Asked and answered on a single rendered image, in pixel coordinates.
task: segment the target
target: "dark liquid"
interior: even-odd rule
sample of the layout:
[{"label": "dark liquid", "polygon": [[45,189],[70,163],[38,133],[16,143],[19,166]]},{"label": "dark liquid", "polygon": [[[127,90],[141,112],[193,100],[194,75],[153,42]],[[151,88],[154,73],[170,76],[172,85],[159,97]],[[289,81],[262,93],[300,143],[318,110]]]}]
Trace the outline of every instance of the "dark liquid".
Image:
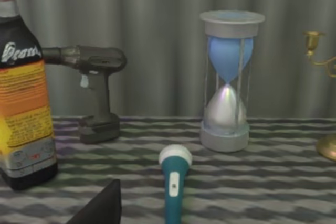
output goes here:
[{"label": "dark liquid", "polygon": [[[12,45],[13,50],[25,50],[30,48],[37,48],[41,52],[41,46],[36,37],[29,31],[24,21],[20,16],[14,18],[0,18],[0,57],[3,59],[3,53],[5,49],[10,49],[8,44]],[[29,57],[17,57],[8,59],[7,62],[0,62],[1,69],[10,69],[13,67],[19,67],[28,65],[30,63],[39,62],[42,60],[41,55],[30,55]],[[27,148],[28,144],[23,145],[23,150]],[[2,159],[9,158],[9,156],[2,156]],[[44,183],[57,174],[57,163],[53,163],[46,168],[40,169],[36,172],[29,173],[26,176],[10,177],[3,169],[6,169],[5,162],[2,160],[0,167],[0,174],[4,181],[13,190],[24,190],[29,187],[33,187]]]}]

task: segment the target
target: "gray curtain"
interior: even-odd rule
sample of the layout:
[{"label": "gray curtain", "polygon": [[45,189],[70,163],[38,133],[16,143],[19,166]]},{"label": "gray curtain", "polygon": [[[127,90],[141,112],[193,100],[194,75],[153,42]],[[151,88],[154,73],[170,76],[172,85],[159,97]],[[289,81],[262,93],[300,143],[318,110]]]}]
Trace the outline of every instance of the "gray curtain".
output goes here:
[{"label": "gray curtain", "polygon": [[[336,55],[335,0],[19,0],[23,18],[44,47],[114,46],[127,68],[110,78],[120,115],[192,116],[203,104],[205,47],[199,14],[216,9],[259,12],[267,20],[256,40],[249,116],[336,115],[336,80],[304,55],[305,30],[327,33],[317,59]],[[80,74],[48,66],[55,115],[92,113]]]}]

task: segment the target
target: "yellow label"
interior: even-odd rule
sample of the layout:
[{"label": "yellow label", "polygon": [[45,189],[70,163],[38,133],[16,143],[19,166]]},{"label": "yellow label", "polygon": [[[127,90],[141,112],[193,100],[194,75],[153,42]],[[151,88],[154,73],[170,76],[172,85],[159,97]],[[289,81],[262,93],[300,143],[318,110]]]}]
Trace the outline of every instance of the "yellow label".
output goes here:
[{"label": "yellow label", "polygon": [[53,134],[44,62],[0,69],[0,151]]}]

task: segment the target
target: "brass candelabra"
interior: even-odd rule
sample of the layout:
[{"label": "brass candelabra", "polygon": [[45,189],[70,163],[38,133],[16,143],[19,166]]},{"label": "brass candelabra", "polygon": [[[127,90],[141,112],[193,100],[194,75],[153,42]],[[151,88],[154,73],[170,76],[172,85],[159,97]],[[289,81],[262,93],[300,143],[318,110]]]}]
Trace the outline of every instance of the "brass candelabra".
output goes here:
[{"label": "brass candelabra", "polygon": [[[325,61],[313,60],[314,51],[319,45],[320,37],[325,34],[318,31],[307,31],[304,35],[306,37],[306,55],[308,56],[309,62],[313,65],[324,66],[328,76],[336,78],[336,74],[331,72],[332,69],[336,69],[336,57]],[[330,134],[320,139],[317,142],[316,149],[322,156],[336,162],[336,134]]]}]

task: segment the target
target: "table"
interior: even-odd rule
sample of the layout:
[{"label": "table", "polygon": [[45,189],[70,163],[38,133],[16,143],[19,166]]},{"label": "table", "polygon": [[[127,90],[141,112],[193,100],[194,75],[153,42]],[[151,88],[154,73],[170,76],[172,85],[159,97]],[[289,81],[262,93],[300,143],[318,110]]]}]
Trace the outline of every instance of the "table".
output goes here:
[{"label": "table", "polygon": [[14,193],[0,181],[0,223],[66,223],[113,178],[122,183],[122,224],[163,223],[158,153],[182,143],[194,164],[185,182],[183,223],[336,223],[336,164],[314,145],[336,120],[250,119],[249,146],[206,150],[198,118],[123,118],[122,137],[78,141],[78,119],[55,118],[59,175]]}]

